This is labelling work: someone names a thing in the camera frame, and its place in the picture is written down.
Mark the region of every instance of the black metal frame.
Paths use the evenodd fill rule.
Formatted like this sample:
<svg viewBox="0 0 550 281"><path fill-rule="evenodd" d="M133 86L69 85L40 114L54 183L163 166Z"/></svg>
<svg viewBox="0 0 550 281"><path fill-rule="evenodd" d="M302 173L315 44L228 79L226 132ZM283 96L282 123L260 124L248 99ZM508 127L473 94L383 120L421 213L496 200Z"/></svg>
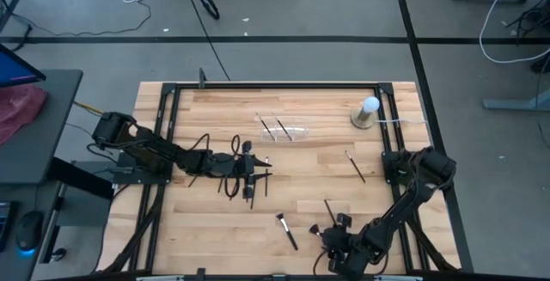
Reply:
<svg viewBox="0 0 550 281"><path fill-rule="evenodd" d="M399 114L397 113L397 105L395 103L394 98L394 89L391 82L205 82L204 80L201 80L201 82L186 82L186 83L175 83L175 82L166 82L162 85L162 92L161 92L161 99L159 102L159 107L156 115L156 124L155 124L155 133L160 134L160 130L162 128L162 118L164 116L164 110L166 108L166 102L168 100L168 95L170 93L173 93L174 97L172 100L172 108L170 111L170 119L168 122L168 133L167 133L167 140L172 141L174 139L174 126L175 126L175 120L176 115L178 113L179 108L179 102L180 102L180 92L182 89L372 89L374 91L375 97L377 97L379 100L381 100L381 103L383 104L382 100L382 93L386 94L388 97L388 103L389 103L389 109L390 109L390 115L392 119L398 119ZM386 113L384 110L384 106L380 106L378 109L378 115L380 119L384 120L386 119ZM381 132L382 132L382 142L384 145L384 152L392 152L389 132L388 132L388 124L387 123L381 123ZM395 131L395 136L397 140L397 148L403 149L405 148L405 143L403 139L403 134L400 128L400 122L393 122L393 127ZM400 189L399 185L396 181L389 181L388 183L392 188L392 195L394 197L394 201L398 200L400 197ZM161 200L161 210L162 210L162 199L164 197L164 191L165 186L160 185L157 188L156 196L160 197ZM138 211L137 216L137 227L140 223L142 223L144 219L144 215L146 212L147 204L149 203L149 197L150 197L150 186L144 186L143 192L142 192L142 198L140 202L140 207ZM445 200L447 202L447 206L455 206L455 208L449 207L449 210L456 209L457 211L457 205L456 197L445 197ZM452 222L451 224L460 224L460 213L450 215L450 218L459 218L458 222ZM156 238L158 236L158 230L160 226L160 218L161 215L159 213L158 216L153 220L151 224L151 234L150 234L150 240L149 240L149 246L147 249L147 259L145 262L145 269L146 270L152 270L153 264L155 260L155 252L156 252ZM414 220L420 225L419 222L419 216L418 213L415 214ZM456 227L455 225L452 226L453 233L457 235L457 232L460 233L460 235L464 235L464 228L462 226ZM399 229L399 236L401 241L401 248L403 253L403 260L406 268L407 273L411 273L414 270L413 267L413 260L411 255L411 249L409 246L409 240L408 240L408 234L406 231L405 224L403 224ZM423 271L427 271L430 269L429 267L429 261L428 257L426 255L426 252L421 247L419 241L417 240L418 248L419 248L419 257L420 257L420 264L421 269ZM137 246L134 254L131 256L130 259L130 270L135 270L137 268L137 262L138 262L138 253L139 253L139 245ZM464 260L470 261L469 254L460 254L459 258L461 262ZM294 276L290 275L292 278L312 278L313 276ZM239 276L216 276L217 278L224 278L228 280L238 279ZM245 278L254 278L258 276L246 276ZM334 275L326 275L326 276L319 276L320 278L332 278L334 279L336 276Z"/></svg>

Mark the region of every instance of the gray floor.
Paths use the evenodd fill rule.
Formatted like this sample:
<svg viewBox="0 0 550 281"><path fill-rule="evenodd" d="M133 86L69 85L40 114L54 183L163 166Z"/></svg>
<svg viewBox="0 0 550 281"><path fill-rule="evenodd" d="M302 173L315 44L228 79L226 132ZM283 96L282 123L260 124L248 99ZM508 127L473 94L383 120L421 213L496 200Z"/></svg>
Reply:
<svg viewBox="0 0 550 281"><path fill-rule="evenodd" d="M203 12L211 35L405 36L397 0L216 0L222 20ZM120 36L202 36L189 0L145 0L153 17L142 29ZM490 6L451 0L407 0L418 37L478 36ZM511 37L503 21L532 6L506 4L495 9L486 35ZM134 27L145 9L120 0L21 0L16 12L55 32L101 31ZM9 20L2 36L19 36L24 27ZM50 36L40 30L34 36ZM234 80L403 80L417 76L408 45L399 44L215 44ZM488 46L498 58L527 57L544 46ZM529 98L537 75L529 64L499 65L478 46L420 46L437 117L448 154L459 164L455 178L467 239L477 272L550 277L547 255L550 204L547 161L550 140L544 113L487 112L486 97ZM198 68L209 80L224 80L207 44L48 44L27 45L19 54L41 69L84 71L77 99L104 110L130 113L141 81L195 80ZM543 88L550 88L543 77ZM74 108L70 122L93 130L96 118ZM57 155L96 160L86 152L89 138L64 131ZM71 237L100 226L68 229ZM35 277L89 272L97 248L71 253L55 266L41 266Z"/></svg>

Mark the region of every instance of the wooden table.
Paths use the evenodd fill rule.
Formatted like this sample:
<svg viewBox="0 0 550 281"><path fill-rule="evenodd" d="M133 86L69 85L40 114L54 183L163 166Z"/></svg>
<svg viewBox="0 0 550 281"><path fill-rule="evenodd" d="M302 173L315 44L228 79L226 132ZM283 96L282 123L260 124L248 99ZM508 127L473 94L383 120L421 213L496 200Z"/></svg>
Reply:
<svg viewBox="0 0 550 281"><path fill-rule="evenodd" d="M161 86L161 82L141 83L133 113L140 125L154 127ZM400 117L422 120L415 83L394 82L394 90ZM383 179L380 126L362 131L350 122L350 111L360 107L371 91L183 90L175 143L188 148L209 132L211 149L230 152L230 140L239 134L242 141L253 141L258 158L269 156L273 176L269 179L268 197L264 196L265 182L258 183L254 209L250 210L241 194L229 201L223 191L217 193L219 180L198 178L192 187L187 187L192 177L175 168L162 207L154 273L194 274L197 268L204 267L207 274L311 274L321 242L308 228L314 223L322 229L331 224L323 199L328 200L334 213L345 212L353 217L351 232L358 232L371 219L381 216L393 199ZM256 113L266 117L275 113L283 122L294 119L296 126L309 128L309 137L294 143L262 142L260 126L254 121ZM401 125L409 150L430 145L425 124ZM393 149L397 150L391 125L389 130ZM366 184L358 177L345 150L353 155ZM131 186L113 202L100 269L113 261L133 233L141 190L141 186ZM279 211L284 212L299 251L294 251L276 219ZM451 264L460 266L443 195L437 192L419 214L425 233L439 251ZM409 232L415 268L420 268L413 237ZM141 263L145 248L141 250ZM386 273L404 272L397 235L389 256ZM366 272L380 268L368 266ZM328 273L326 257L319 263L317 273Z"/></svg>

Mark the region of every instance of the monitor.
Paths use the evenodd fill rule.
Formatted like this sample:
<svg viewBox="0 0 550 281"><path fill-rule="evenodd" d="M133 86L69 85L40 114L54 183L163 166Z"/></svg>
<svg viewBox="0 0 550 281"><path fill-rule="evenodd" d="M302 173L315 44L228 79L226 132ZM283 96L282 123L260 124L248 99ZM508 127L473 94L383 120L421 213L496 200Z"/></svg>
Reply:
<svg viewBox="0 0 550 281"><path fill-rule="evenodd" d="M0 45L0 88L46 80L46 76Z"/></svg>

